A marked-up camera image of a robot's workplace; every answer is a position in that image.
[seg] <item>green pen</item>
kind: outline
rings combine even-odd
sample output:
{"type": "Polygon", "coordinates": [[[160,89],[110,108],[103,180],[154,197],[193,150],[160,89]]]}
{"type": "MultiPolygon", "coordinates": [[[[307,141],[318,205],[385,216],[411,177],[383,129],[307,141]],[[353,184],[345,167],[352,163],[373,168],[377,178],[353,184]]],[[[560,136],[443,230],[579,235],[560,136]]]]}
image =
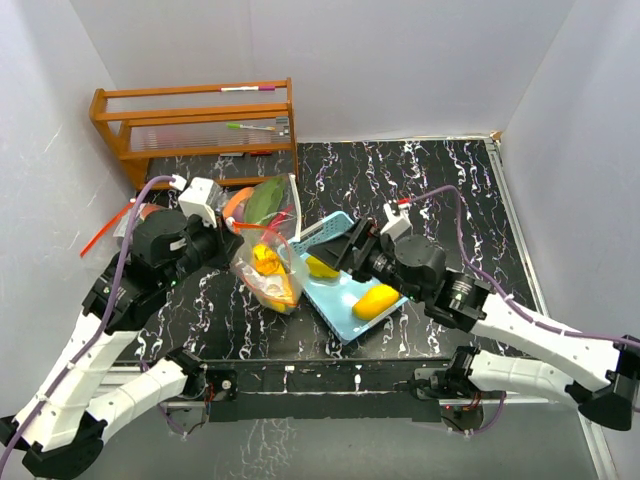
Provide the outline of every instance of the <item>green pen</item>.
{"type": "Polygon", "coordinates": [[[264,130],[267,132],[276,131],[276,127],[256,127],[255,125],[243,125],[241,123],[227,123],[227,128],[242,128],[245,130],[264,130]]]}

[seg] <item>green toy vegetable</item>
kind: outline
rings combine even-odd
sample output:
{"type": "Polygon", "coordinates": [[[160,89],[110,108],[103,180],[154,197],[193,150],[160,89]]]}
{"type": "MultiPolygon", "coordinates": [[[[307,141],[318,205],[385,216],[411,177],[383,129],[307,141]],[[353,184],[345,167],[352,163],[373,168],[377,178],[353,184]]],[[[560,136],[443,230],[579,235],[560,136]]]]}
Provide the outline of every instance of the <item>green toy vegetable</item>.
{"type": "Polygon", "coordinates": [[[255,187],[253,195],[244,207],[244,221],[258,225],[268,225],[284,195],[285,178],[273,177],[255,187]]]}

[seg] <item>blue plastic basket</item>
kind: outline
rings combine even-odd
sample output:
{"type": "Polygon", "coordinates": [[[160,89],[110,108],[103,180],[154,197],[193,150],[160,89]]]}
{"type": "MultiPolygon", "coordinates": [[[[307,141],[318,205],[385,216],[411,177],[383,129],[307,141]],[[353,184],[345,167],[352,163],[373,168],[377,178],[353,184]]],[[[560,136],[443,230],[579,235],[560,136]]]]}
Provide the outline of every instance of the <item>blue plastic basket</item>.
{"type": "MultiPolygon", "coordinates": [[[[344,212],[334,212],[300,234],[300,241],[291,242],[293,250],[304,260],[311,245],[331,240],[346,232],[353,225],[353,221],[344,212]]],[[[320,313],[340,342],[347,344],[380,323],[391,312],[407,301],[401,297],[387,310],[376,318],[365,322],[351,313],[351,307],[372,287],[379,285],[378,280],[372,279],[366,283],[356,282],[351,275],[340,272],[340,276],[330,281],[309,278],[304,293],[320,313]]]]}

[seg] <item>gray floor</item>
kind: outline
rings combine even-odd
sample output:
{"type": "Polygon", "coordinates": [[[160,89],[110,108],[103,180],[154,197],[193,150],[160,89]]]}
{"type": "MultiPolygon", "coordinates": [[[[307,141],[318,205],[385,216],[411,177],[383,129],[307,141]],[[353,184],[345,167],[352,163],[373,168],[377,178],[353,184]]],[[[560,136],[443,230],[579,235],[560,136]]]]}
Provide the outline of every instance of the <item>gray floor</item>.
{"type": "Polygon", "coordinates": [[[558,405],[510,404],[494,429],[469,441],[393,419],[207,424],[183,441],[150,411],[116,435],[81,478],[597,477],[575,411],[558,405]]]}

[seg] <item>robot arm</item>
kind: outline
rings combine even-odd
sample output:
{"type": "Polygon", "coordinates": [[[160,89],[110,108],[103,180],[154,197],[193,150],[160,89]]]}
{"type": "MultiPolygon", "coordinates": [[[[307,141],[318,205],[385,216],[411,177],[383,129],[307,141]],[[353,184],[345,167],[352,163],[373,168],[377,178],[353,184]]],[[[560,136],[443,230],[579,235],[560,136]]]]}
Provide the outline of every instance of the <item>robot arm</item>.
{"type": "Polygon", "coordinates": [[[211,180],[194,179],[179,198],[184,213],[154,212],[134,230],[115,308],[97,341],[72,363],[101,331],[119,255],[85,298],[73,334],[38,393],[15,416],[0,419],[0,441],[7,445],[17,440],[15,448],[26,451],[23,464],[36,477],[76,478],[133,419],[164,400],[201,390],[201,361],[180,348],[136,379],[93,398],[113,362],[164,305],[169,289],[203,266],[228,268],[242,240],[208,204],[213,188],[211,180]],[[46,396],[65,369],[66,376],[46,396]]]}
{"type": "Polygon", "coordinates": [[[417,369],[408,382],[410,388],[427,396],[517,391],[577,406],[588,419],[612,429],[631,428],[640,384],[639,349],[576,338],[572,335],[578,332],[571,327],[511,300],[507,304],[490,285],[446,268],[445,252],[427,238],[398,239],[408,227],[402,207],[390,205],[385,212],[389,223],[382,230],[371,220],[360,219],[343,235],[310,247],[309,253],[356,281],[375,277],[410,300],[424,303],[425,314],[441,325],[507,343],[537,358],[505,358],[459,347],[446,371],[431,374],[417,369]]]}

